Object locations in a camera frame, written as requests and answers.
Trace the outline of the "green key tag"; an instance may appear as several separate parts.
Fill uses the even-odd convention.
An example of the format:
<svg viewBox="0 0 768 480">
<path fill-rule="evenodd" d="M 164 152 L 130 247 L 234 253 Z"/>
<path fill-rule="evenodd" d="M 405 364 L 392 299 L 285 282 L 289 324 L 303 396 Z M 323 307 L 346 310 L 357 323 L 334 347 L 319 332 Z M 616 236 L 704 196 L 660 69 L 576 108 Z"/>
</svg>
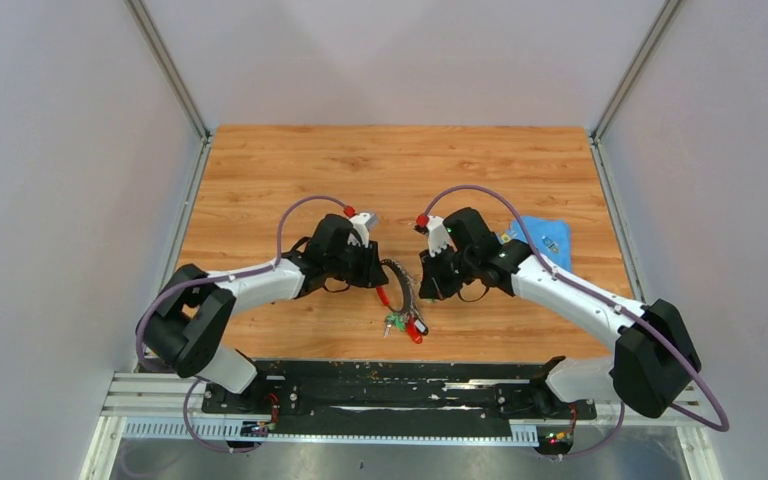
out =
<svg viewBox="0 0 768 480">
<path fill-rule="evenodd" d="M 406 330 L 406 324 L 404 318 L 396 313 L 390 313 L 384 320 L 384 336 L 389 336 L 392 332 L 404 332 Z"/>
</svg>

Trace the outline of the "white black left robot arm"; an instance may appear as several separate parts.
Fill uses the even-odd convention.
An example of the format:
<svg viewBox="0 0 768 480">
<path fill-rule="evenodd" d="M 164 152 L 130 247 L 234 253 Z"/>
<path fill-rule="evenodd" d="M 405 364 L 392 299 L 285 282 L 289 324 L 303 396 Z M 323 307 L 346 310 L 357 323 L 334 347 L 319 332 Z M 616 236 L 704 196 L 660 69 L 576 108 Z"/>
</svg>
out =
<svg viewBox="0 0 768 480">
<path fill-rule="evenodd" d="M 386 285 L 378 244 L 370 238 L 376 223 L 372 212 L 328 214 L 312 236 L 273 262 L 219 272 L 194 264 L 180 267 L 140 321 L 139 347 L 151 350 L 181 378 L 220 385 L 239 411 L 258 411 L 267 389 L 256 379 L 252 361 L 222 346 L 229 320 L 262 305 L 303 298 L 330 280 L 365 289 Z"/>
</svg>

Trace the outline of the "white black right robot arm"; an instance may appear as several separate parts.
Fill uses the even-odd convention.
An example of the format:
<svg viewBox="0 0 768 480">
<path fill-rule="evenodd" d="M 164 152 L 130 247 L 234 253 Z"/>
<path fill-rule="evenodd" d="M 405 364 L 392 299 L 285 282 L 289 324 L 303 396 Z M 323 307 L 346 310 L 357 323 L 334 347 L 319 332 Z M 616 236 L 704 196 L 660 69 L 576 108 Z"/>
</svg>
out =
<svg viewBox="0 0 768 480">
<path fill-rule="evenodd" d="M 609 349 L 601 358 L 554 357 L 538 370 L 529 381 L 531 403 L 544 417 L 592 399 L 659 418 L 701 369 L 678 309 L 665 300 L 644 305 L 608 292 L 529 243 L 502 241 L 470 207 L 445 218 L 422 214 L 415 228 L 427 237 L 419 254 L 420 298 L 448 299 L 479 281 L 553 311 Z"/>
</svg>

